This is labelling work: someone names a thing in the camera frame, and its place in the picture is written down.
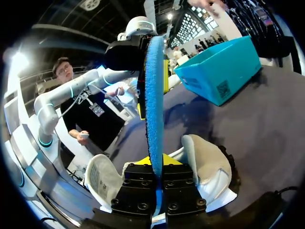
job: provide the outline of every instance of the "white robotic arm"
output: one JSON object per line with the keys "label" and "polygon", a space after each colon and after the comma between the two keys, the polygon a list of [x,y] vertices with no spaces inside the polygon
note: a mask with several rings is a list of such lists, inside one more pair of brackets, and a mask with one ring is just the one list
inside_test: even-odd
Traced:
{"label": "white robotic arm", "polygon": [[56,106],[78,95],[86,87],[92,94],[97,94],[100,91],[96,87],[103,89],[108,85],[131,77],[134,77],[134,75],[131,75],[129,71],[106,69],[102,75],[99,75],[98,71],[93,69],[50,92],[39,95],[35,100],[34,109],[40,122],[38,136],[40,144],[44,147],[49,147],[52,144],[52,134],[59,120],[55,111]]}
{"label": "white robotic arm", "polygon": [[[129,40],[133,35],[146,34],[157,35],[155,25],[149,22],[148,18],[139,16],[129,21],[126,32],[120,33],[118,40]],[[35,100],[34,109],[40,122],[38,136],[40,144],[44,147],[49,147],[52,144],[52,134],[59,120],[54,107],[78,95],[85,87],[88,87],[92,94],[100,92],[97,88],[90,87],[90,85],[103,89],[108,85],[135,75],[131,75],[129,71],[113,71],[111,69],[106,69],[102,75],[99,75],[97,70],[94,69],[50,92],[39,95]]]}

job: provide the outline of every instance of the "man with glasses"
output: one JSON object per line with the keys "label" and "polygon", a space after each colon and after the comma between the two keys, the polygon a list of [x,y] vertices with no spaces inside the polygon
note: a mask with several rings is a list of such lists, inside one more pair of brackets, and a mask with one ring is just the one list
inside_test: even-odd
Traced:
{"label": "man with glasses", "polygon": [[[72,80],[74,73],[69,59],[67,57],[59,58],[53,67],[53,73],[61,83]],[[63,116],[69,134],[83,146],[91,144],[88,144],[90,142],[88,139],[81,137],[81,133],[89,134],[89,139],[99,149],[105,151],[119,134],[125,121],[104,104],[104,99],[123,94],[122,87],[117,88],[115,92],[107,92],[106,95],[103,93],[91,94],[89,89],[84,90],[80,99]],[[61,113],[69,109],[76,97],[61,104]]]}

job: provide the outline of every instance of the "yellow part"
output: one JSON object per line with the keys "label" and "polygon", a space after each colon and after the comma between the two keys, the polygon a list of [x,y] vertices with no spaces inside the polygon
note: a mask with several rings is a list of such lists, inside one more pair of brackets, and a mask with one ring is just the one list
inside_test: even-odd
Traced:
{"label": "yellow part", "polygon": [[164,93],[168,91],[168,60],[164,60]]}
{"label": "yellow part", "polygon": [[[141,161],[136,162],[135,164],[136,165],[144,165],[144,164],[151,165],[151,161],[149,159],[149,156],[147,156],[146,158],[142,159]],[[182,165],[182,163],[180,163],[179,161],[173,159],[172,157],[170,157],[166,154],[163,154],[163,165],[168,166],[169,164]]]}
{"label": "yellow part", "polygon": [[145,118],[141,118],[141,108],[140,108],[140,104],[138,104],[137,107],[138,107],[138,112],[139,112],[139,114],[140,114],[140,119],[141,119],[141,120],[145,120]]}

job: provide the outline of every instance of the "robotic arm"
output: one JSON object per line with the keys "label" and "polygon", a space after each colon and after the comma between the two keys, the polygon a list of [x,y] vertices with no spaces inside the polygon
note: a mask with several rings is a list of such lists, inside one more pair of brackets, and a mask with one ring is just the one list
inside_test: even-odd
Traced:
{"label": "robotic arm", "polygon": [[106,69],[102,75],[99,75],[96,69],[92,69],[50,92],[39,95],[34,103],[35,113],[41,124],[38,136],[39,143],[43,147],[49,147],[52,144],[52,134],[59,120],[55,111],[56,106],[78,95],[86,87],[92,94],[97,94],[100,91],[96,87],[104,89],[108,85],[131,77],[134,77],[134,75],[131,75],[129,71]]}
{"label": "robotic arm", "polygon": [[[118,41],[107,48],[105,59],[106,66],[109,68],[102,75],[98,75],[95,69],[90,70],[50,92],[39,95],[34,103],[35,113],[40,122],[39,143],[43,147],[49,147],[52,144],[52,134],[59,120],[54,107],[78,95],[86,87],[92,94],[96,94],[100,92],[96,87],[103,89],[118,81],[134,77],[132,72],[139,71],[140,90],[143,92],[144,59],[149,40],[154,35],[157,35],[155,25],[150,23],[148,18],[139,16],[131,19],[126,32],[120,33]],[[140,101],[142,101],[141,104],[144,103],[143,94]]]}

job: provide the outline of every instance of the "light fixture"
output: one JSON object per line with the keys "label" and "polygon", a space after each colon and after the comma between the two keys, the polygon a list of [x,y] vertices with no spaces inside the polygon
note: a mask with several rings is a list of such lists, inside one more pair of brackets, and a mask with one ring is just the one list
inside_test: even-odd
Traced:
{"label": "light fixture", "polygon": [[29,65],[29,61],[27,57],[21,52],[17,52],[12,57],[11,68],[15,73],[20,73],[23,69],[25,69]]}
{"label": "light fixture", "polygon": [[168,20],[171,20],[173,18],[173,15],[171,14],[171,13],[169,13],[168,15],[167,15],[167,19]]}

